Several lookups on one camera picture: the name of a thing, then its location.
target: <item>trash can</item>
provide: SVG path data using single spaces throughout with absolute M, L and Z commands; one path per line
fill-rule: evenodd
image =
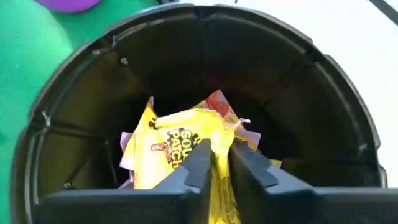
M 119 137 L 150 96 L 162 116 L 217 89 L 262 133 L 262 155 L 239 142 L 229 155 L 242 223 L 395 217 L 372 119 L 330 56 L 262 12 L 168 4 L 110 27 L 45 84 L 16 147 L 13 223 L 203 223 L 210 142 L 155 189 L 117 190 L 128 177 Z

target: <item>white background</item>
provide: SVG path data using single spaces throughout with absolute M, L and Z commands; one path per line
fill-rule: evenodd
M 398 9 L 398 0 L 387 1 Z M 294 26 L 341 65 L 376 124 L 379 160 L 387 170 L 389 187 L 398 187 L 398 26 L 365 0 L 238 0 L 238 4 Z

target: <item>purple object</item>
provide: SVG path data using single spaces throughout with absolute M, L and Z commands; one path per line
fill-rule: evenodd
M 93 7 L 101 0 L 35 0 L 42 6 L 55 12 L 81 12 Z

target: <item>green surface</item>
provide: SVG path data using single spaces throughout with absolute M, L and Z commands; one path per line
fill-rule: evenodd
M 33 0 L 0 1 L 0 223 L 9 223 L 14 146 L 37 92 L 73 49 L 155 0 L 102 0 L 79 14 L 51 13 Z

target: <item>black plastic bin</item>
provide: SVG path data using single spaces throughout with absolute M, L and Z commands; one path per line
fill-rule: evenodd
M 230 153 L 243 223 L 395 223 L 375 127 L 336 62 L 267 14 L 192 4 L 127 18 L 58 68 L 16 148 L 12 222 L 206 223 L 208 140 L 155 189 L 116 190 L 119 137 L 150 96 L 162 116 L 217 89 L 262 133 L 263 156 Z

